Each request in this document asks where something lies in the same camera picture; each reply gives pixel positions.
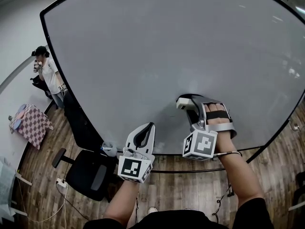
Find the white shoe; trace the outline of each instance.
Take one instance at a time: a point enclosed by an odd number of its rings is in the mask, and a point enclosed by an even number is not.
[[[153,212],[158,212],[158,210],[155,207],[150,207],[148,209],[148,214],[153,213]]]

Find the black cap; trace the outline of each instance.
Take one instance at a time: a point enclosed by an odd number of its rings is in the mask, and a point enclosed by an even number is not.
[[[35,51],[32,52],[32,56],[42,55],[47,52],[46,47],[39,46]]]

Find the wall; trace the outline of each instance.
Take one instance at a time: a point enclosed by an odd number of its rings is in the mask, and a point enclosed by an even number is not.
[[[46,45],[39,13],[55,0],[0,0],[0,156],[18,168],[27,141],[10,133],[8,116],[22,104],[34,104],[42,111],[51,102],[31,84],[31,52]]]

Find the wooden floor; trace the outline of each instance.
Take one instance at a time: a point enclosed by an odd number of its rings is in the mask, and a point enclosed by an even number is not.
[[[44,220],[50,217],[63,203],[63,198],[55,187],[58,177],[63,178],[67,163],[61,162],[57,169],[51,165],[58,150],[67,149],[69,156],[73,145],[73,135],[69,123],[62,110],[54,107],[48,113],[53,122],[54,130],[46,135],[40,150],[30,147],[22,164],[20,173],[33,183],[32,187],[21,183],[26,212],[33,220]],[[305,128],[293,131],[291,125],[298,124],[303,128],[305,123],[305,104],[297,108],[285,127],[274,142],[256,158],[250,165],[258,175],[265,192],[266,203],[271,220],[276,229],[287,228],[289,221],[288,208],[292,203],[293,192],[296,190],[295,175],[304,171],[305,165]],[[71,157],[74,159],[81,151],[74,144]],[[256,150],[243,151],[245,158]],[[180,156],[157,156],[154,162],[156,170],[194,170],[221,167],[219,161],[192,161]],[[227,190],[225,171],[192,174],[156,174],[151,173],[145,184],[141,185],[138,218],[141,220],[149,207],[158,210],[190,208],[203,211],[207,217],[215,221],[212,213],[216,211],[216,201]],[[15,199],[21,209],[20,191],[16,189]],[[89,219],[102,218],[107,201],[93,201],[72,188],[67,199]],[[236,196],[222,201],[218,216],[220,223],[232,227],[236,210]],[[86,222],[78,212],[67,203],[67,228],[80,229]],[[64,209],[55,217],[44,222],[36,223],[26,217],[18,216],[22,228],[64,228]]]

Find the whiteboard frame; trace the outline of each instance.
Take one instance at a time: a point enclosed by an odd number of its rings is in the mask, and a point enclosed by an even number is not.
[[[43,11],[40,12],[40,19],[41,19],[41,23],[42,23],[42,28],[43,28],[43,31],[44,31],[44,34],[45,34],[45,37],[46,37],[46,40],[47,40],[47,43],[48,43],[48,46],[49,46],[49,49],[50,49],[50,52],[53,56],[53,59],[55,61],[55,64],[62,76],[62,79],[63,81],[65,82],[66,84],[66,87],[68,88],[73,100],[75,101],[75,103],[77,104],[77,106],[79,107],[80,111],[82,112],[84,118],[86,119],[86,121],[88,122],[88,128],[95,134],[95,135],[99,135],[99,133],[96,131],[96,129],[94,128],[94,126],[92,125],[92,123],[90,122],[90,120],[88,119],[86,113],[84,112],[84,110],[82,109],[82,107],[80,106],[79,102],[77,101],[72,89],[70,88],[64,74],[63,74],[63,71],[61,70],[61,66],[56,58],[56,54],[54,52],[54,49],[53,49],[53,46],[52,46],[52,43],[50,41],[50,37],[49,37],[49,34],[48,34],[48,30],[47,30],[47,27],[46,27],[46,23],[45,23],[45,19],[44,19],[44,15],[49,12],[50,10],[52,10],[53,8],[55,8],[57,5],[61,4],[62,2],[64,2],[66,0],[56,0],[54,3],[52,3],[50,6],[48,6],[47,8],[45,8]],[[274,0],[275,2],[277,2],[279,5],[283,6],[285,9],[289,10],[293,15],[295,15],[304,25],[305,25],[305,20],[295,11],[293,10],[290,6],[288,6],[283,0]],[[272,136],[272,138],[263,146],[257,146],[257,147],[251,147],[251,148],[245,148],[245,149],[240,149],[239,151],[243,151],[243,150],[248,150],[248,149],[256,149],[256,148],[259,148],[257,150],[257,152],[255,154],[253,154],[248,160],[247,160],[247,163],[250,163],[253,159],[255,159],[261,152],[263,152],[273,141],[274,139],[281,133],[281,131],[285,128],[285,126],[288,124],[289,122],[289,118],[290,116],[292,115],[292,113],[295,111],[295,109],[298,107],[298,105],[300,104],[300,102],[302,101],[303,97],[304,97],[304,94],[305,94],[305,89],[303,91],[303,94],[300,96],[300,99],[299,101],[297,102],[296,106],[294,107],[294,109],[292,110],[292,112],[290,113],[290,115],[288,116],[288,118],[286,119],[286,121],[282,124],[282,126],[280,126],[280,128],[278,129],[278,131]],[[210,169],[210,170],[201,170],[201,171],[192,171],[192,172],[206,172],[206,171],[215,171],[215,170],[224,170],[223,168],[220,168],[220,169]]]

